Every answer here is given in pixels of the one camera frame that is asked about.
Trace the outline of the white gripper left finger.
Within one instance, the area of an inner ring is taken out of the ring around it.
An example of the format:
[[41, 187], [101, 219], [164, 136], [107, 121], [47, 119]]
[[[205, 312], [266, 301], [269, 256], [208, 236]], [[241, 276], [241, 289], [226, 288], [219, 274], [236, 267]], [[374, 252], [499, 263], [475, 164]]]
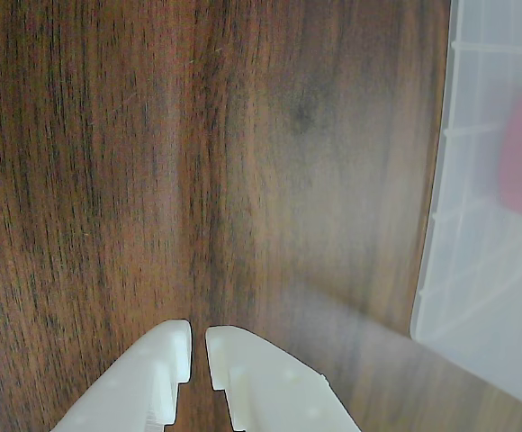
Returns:
[[162, 431], [176, 422], [179, 386], [188, 383], [192, 331], [185, 319], [155, 326], [72, 405], [55, 431]]

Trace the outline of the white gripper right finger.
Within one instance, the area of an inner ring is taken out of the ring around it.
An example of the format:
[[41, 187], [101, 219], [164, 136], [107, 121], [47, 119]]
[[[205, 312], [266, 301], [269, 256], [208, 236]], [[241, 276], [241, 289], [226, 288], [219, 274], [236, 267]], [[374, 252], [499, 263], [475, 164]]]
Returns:
[[205, 333], [211, 385], [235, 431], [357, 431], [327, 378], [243, 328]]

